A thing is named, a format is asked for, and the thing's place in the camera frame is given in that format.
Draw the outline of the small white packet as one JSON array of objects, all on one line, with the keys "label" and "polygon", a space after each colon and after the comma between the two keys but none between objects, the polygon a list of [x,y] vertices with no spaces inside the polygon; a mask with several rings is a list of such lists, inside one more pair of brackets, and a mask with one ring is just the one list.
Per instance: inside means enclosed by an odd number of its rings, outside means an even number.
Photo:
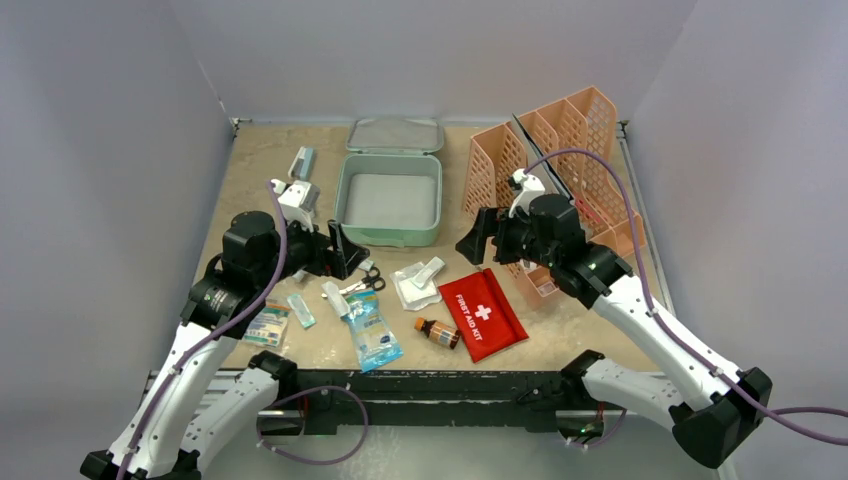
[{"label": "small white packet", "polygon": [[330,306],[340,318],[345,317],[350,313],[350,305],[341,293],[339,286],[328,281],[321,285],[323,297],[329,302]]}]

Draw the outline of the small teal strip packet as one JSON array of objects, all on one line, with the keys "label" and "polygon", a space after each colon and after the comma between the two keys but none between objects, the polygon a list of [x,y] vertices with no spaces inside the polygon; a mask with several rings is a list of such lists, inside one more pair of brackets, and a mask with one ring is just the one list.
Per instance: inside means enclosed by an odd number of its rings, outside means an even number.
[{"label": "small teal strip packet", "polygon": [[315,325],[316,319],[301,294],[289,295],[287,303],[304,330]]}]

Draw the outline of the red first aid pouch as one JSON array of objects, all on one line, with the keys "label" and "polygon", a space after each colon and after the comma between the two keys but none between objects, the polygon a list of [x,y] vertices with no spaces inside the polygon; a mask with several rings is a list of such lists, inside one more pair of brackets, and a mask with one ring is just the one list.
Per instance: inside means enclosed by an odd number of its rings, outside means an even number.
[{"label": "red first aid pouch", "polygon": [[439,291],[473,363],[529,338],[491,269],[441,285]]}]

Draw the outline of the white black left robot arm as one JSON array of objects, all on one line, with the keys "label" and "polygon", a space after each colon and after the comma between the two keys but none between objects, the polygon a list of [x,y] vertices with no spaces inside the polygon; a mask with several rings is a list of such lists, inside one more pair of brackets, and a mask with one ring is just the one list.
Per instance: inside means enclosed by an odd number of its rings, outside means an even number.
[{"label": "white black left robot arm", "polygon": [[174,342],[137,413],[106,450],[89,453],[88,479],[200,479],[248,421],[270,405],[284,409],[298,395],[297,365],[277,354],[254,355],[218,400],[199,408],[210,382],[234,351],[281,279],[305,270],[339,280],[366,260],[334,220],[329,232],[281,215],[236,215],[222,251],[191,288]]}]

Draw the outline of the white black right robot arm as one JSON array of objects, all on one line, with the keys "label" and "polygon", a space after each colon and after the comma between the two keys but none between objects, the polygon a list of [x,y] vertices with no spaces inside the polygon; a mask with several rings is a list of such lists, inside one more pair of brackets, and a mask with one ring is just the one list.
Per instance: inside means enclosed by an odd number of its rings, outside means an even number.
[{"label": "white black right robot arm", "polygon": [[634,372],[586,351],[563,371],[561,392],[569,404],[597,400],[635,412],[669,430],[690,458],[711,469],[762,423],[751,403],[767,404],[771,378],[725,359],[656,304],[624,259],[587,240],[576,208],[564,197],[544,194],[515,214],[480,209],[456,249],[479,265],[489,244],[499,264],[526,260],[547,268],[559,290],[616,326],[663,373]]}]

